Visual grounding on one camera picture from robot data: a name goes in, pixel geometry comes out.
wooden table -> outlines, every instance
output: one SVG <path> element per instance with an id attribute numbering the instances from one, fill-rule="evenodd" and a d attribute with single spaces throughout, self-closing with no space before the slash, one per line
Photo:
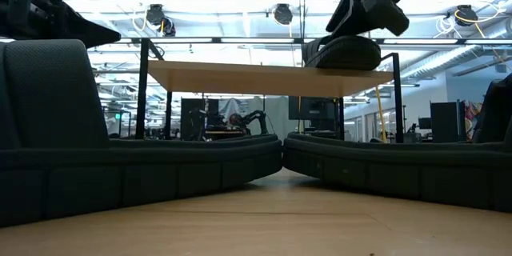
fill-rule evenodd
<path id="1" fill-rule="evenodd" d="M 150 61 L 167 91 L 343 97 L 393 79 L 391 72 L 283 66 Z"/>
<path id="2" fill-rule="evenodd" d="M 352 194 L 283 170 L 223 194 L 0 230 L 0 255 L 510 255 L 512 215 Z"/>

wooden floor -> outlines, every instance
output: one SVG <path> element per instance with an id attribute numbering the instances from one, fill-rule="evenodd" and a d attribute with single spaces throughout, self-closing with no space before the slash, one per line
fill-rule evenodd
<path id="1" fill-rule="evenodd" d="M 6 228 L 0 255 L 512 255 L 512 214 L 328 190 L 283 170 L 223 194 Z"/>

padded barrier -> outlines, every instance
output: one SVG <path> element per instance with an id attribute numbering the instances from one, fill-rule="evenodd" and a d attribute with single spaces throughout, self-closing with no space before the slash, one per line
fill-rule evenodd
<path id="1" fill-rule="evenodd" d="M 512 212 L 512 147 L 371 144 L 289 134 L 285 168 L 345 187 Z"/>
<path id="2" fill-rule="evenodd" d="M 0 150 L 0 226 L 208 194 L 282 168 L 275 135 L 162 147 L 137 143 Z"/>

ceiling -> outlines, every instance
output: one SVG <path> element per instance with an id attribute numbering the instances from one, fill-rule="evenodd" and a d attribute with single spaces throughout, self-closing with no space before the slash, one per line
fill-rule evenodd
<path id="1" fill-rule="evenodd" d="M 336 9 L 339 0 L 65 0 L 84 18 L 117 30 L 125 38 L 157 37 L 155 27 L 143 26 L 144 13 L 150 4 L 163 4 L 168 18 L 176 26 L 178 38 L 316 38 L 327 35 L 325 26 Z M 294 15 L 290 26 L 281 26 L 273 19 L 272 10 L 279 3 L 290 5 Z M 446 12 L 456 10 L 457 5 L 469 4 L 477 11 L 485 30 L 496 25 L 512 13 L 511 0 L 401 0 L 398 4 L 410 19 L 409 29 L 401 38 L 474 38 L 480 37 L 474 26 L 461 27 L 445 21 Z M 304 31 L 301 29 L 300 10 L 304 8 Z M 375 30 L 367 36 L 394 38 L 387 30 Z M 156 43 L 164 58 L 183 61 L 228 62 L 253 65 L 300 66 L 302 64 L 298 44 L 201 44 Z M 411 66 L 439 51 L 453 49 L 449 46 L 382 46 L 382 55 L 398 52 L 403 67 Z M 91 65 L 96 70 L 137 70 L 140 48 L 134 44 L 118 43 L 90 49 Z M 100 74 L 97 82 L 129 82 L 130 86 L 100 86 L 104 106 L 111 109 L 132 109 L 135 112 L 137 74 Z M 156 116 L 165 109 L 166 92 L 150 77 L 147 113 Z M 173 99 L 193 96 L 173 93 Z M 179 104 L 174 105 L 176 112 Z"/>

computer monitor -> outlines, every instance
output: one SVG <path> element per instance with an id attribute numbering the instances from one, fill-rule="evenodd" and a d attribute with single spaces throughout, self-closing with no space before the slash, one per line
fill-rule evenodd
<path id="1" fill-rule="evenodd" d="M 299 110 L 299 97 L 288 97 L 289 120 L 334 120 L 334 101 L 329 98 L 301 97 Z"/>
<path id="2" fill-rule="evenodd" d="M 432 118 L 418 118 L 419 129 L 432 129 Z"/>

